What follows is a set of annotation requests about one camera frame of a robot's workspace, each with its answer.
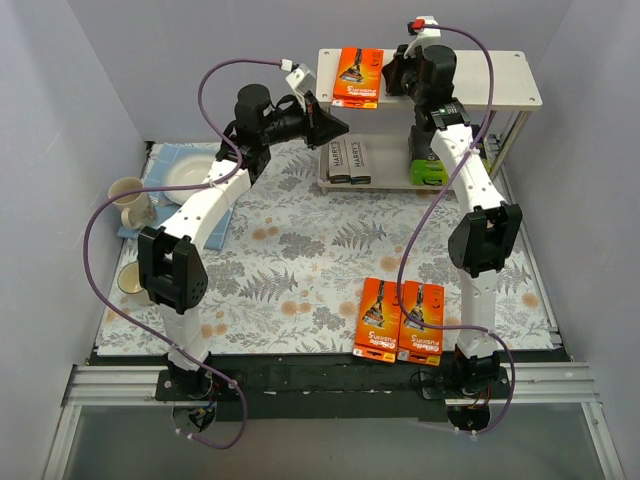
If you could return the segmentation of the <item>white H razor box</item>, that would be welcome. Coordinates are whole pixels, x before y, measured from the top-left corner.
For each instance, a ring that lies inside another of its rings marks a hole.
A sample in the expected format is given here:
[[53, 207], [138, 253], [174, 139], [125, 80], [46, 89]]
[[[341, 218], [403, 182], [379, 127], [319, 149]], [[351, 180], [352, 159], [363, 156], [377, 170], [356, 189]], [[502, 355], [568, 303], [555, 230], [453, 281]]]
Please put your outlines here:
[[370, 184], [371, 166], [363, 136], [347, 135], [345, 147], [351, 183]]

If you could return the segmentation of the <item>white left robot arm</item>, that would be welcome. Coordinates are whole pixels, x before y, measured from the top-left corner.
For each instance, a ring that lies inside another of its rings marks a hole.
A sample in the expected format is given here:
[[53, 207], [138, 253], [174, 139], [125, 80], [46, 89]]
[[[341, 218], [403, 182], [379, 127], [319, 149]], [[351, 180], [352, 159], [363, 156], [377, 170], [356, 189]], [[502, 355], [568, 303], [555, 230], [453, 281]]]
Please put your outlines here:
[[261, 175], [271, 146], [301, 139], [314, 149], [348, 131], [348, 124], [325, 111], [310, 91], [273, 102], [266, 86], [247, 85], [237, 94], [234, 119], [222, 133], [201, 188], [160, 226], [139, 234], [139, 280], [163, 320], [170, 381], [188, 398], [203, 399], [213, 386], [203, 366], [209, 347], [199, 316], [208, 287], [202, 256], [210, 234]]

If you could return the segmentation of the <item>black green razor box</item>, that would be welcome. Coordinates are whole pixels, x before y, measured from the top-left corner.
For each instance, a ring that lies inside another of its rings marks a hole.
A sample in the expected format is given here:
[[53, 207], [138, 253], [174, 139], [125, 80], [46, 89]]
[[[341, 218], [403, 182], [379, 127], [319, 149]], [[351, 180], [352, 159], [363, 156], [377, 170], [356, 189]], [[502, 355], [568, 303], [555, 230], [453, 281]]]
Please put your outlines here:
[[484, 165], [485, 170], [488, 173], [490, 173], [491, 172], [491, 160], [492, 160], [491, 152], [487, 151], [487, 149], [484, 146], [479, 146], [478, 150], [479, 150], [479, 155], [480, 155], [480, 158], [482, 160], [482, 163]]
[[448, 175], [439, 157], [431, 148], [433, 132], [413, 125], [408, 137], [409, 177], [413, 185], [444, 186]]

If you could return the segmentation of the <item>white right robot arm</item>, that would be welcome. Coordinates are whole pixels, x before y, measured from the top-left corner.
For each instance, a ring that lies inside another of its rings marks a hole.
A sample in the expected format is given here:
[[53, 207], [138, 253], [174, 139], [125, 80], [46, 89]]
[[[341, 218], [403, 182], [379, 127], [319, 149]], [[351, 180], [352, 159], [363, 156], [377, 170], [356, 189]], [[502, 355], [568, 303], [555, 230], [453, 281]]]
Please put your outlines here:
[[521, 208], [496, 189], [476, 147], [465, 107], [453, 95], [455, 52], [444, 45], [400, 45], [382, 72], [386, 92], [414, 103], [415, 130], [447, 172], [461, 220], [448, 240], [449, 257], [461, 279], [461, 325], [447, 377], [451, 388], [475, 397], [498, 380], [495, 328], [499, 274], [511, 255], [522, 221]]

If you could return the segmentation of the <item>grey Harry's razor box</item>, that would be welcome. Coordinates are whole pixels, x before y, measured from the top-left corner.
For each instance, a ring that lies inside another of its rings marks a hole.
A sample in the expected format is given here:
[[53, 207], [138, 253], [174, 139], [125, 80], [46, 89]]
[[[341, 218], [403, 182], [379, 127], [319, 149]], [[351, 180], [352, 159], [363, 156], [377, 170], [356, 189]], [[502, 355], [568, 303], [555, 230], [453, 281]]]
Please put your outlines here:
[[328, 180], [332, 184], [349, 184], [351, 182], [345, 141], [342, 138], [328, 144]]

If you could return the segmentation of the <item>orange Gillette razor box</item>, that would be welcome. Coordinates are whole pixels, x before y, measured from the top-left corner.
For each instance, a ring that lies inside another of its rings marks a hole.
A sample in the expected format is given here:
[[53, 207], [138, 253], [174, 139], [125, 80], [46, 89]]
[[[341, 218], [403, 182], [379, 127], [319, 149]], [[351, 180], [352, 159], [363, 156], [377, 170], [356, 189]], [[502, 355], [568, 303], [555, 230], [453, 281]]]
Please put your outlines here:
[[383, 66], [384, 51], [381, 49], [342, 48], [332, 105], [351, 109], [376, 109]]
[[393, 364], [397, 358], [401, 316], [397, 284], [366, 278], [357, 315], [353, 355]]
[[443, 332], [423, 324], [443, 325], [445, 289], [439, 285], [406, 281], [402, 300], [409, 316], [402, 314], [397, 359], [438, 367], [443, 351]]

